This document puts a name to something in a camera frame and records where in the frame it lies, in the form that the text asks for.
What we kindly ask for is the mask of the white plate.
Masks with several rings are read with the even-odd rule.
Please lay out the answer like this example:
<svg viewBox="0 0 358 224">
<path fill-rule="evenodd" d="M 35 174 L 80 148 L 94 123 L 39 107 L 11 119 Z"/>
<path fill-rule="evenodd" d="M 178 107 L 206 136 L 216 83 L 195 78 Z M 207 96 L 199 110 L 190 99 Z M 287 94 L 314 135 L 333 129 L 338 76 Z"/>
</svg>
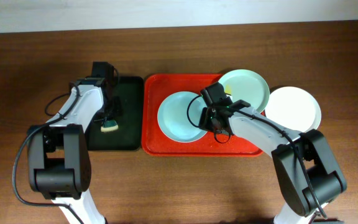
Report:
<svg viewBox="0 0 358 224">
<path fill-rule="evenodd" d="M 318 129 L 322 120 L 316 99 L 306 90 L 294 86 L 274 90 L 270 94 L 265 115 L 286 128 L 304 133 Z"/>
</svg>

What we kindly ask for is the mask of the light blue plate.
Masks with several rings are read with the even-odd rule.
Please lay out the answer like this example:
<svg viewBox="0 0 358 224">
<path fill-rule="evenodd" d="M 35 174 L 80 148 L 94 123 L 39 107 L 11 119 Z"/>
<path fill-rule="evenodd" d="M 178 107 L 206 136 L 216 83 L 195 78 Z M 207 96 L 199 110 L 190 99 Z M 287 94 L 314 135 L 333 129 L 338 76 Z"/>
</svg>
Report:
<svg viewBox="0 0 358 224">
<path fill-rule="evenodd" d="M 201 139 L 207 131 L 194 127 L 198 125 L 201 112 L 206 105 L 202 98 L 190 91 L 179 91 L 166 97 L 158 108 L 157 122 L 160 130 L 169 139 L 190 143 Z"/>
</svg>

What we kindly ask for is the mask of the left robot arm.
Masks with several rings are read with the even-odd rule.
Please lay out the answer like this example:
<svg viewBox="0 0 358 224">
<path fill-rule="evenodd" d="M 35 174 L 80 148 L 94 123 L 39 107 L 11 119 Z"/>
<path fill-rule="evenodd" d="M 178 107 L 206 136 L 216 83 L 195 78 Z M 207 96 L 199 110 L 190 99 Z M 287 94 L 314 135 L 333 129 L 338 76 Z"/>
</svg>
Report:
<svg viewBox="0 0 358 224">
<path fill-rule="evenodd" d="M 90 193 L 91 162 L 85 132 L 96 115 L 107 117 L 117 83 L 106 78 L 84 78 L 70 85 L 68 99 L 45 127 L 29 139 L 29 184 L 60 207 L 70 223 L 106 223 Z"/>
</svg>

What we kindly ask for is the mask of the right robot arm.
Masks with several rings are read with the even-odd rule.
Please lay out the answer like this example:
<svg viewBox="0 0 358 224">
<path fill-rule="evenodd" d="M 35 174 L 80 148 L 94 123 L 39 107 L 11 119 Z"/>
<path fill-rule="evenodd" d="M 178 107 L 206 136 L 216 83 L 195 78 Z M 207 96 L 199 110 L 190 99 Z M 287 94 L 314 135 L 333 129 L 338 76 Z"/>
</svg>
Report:
<svg viewBox="0 0 358 224">
<path fill-rule="evenodd" d="M 274 223 L 312 223 L 347 189 L 342 170 L 322 132 L 285 128 L 239 100 L 203 108 L 199 125 L 214 134 L 245 139 L 268 154 L 285 200 Z"/>
</svg>

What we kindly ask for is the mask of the green and yellow sponge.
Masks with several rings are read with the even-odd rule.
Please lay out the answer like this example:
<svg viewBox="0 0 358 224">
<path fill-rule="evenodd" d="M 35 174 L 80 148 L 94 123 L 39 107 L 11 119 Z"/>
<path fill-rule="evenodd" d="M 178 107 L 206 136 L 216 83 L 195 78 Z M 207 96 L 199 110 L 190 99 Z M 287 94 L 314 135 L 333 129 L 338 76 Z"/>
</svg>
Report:
<svg viewBox="0 0 358 224">
<path fill-rule="evenodd" d="M 102 133 L 109 133 L 109 132 L 113 132 L 119 129 L 119 126 L 116 122 L 116 120 L 112 119 L 112 120 L 105 120 L 102 125 L 101 125 L 101 132 Z"/>
</svg>

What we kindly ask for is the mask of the mint green plate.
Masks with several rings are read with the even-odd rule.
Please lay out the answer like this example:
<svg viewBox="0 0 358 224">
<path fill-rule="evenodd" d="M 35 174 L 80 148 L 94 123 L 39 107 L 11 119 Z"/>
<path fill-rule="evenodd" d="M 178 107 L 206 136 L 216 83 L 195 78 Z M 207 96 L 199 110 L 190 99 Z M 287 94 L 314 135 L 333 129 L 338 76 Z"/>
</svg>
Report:
<svg viewBox="0 0 358 224">
<path fill-rule="evenodd" d="M 238 69 L 227 72 L 218 82 L 233 102 L 246 101 L 259 113 L 263 112 L 269 101 L 270 88 L 267 82 L 251 70 Z"/>
</svg>

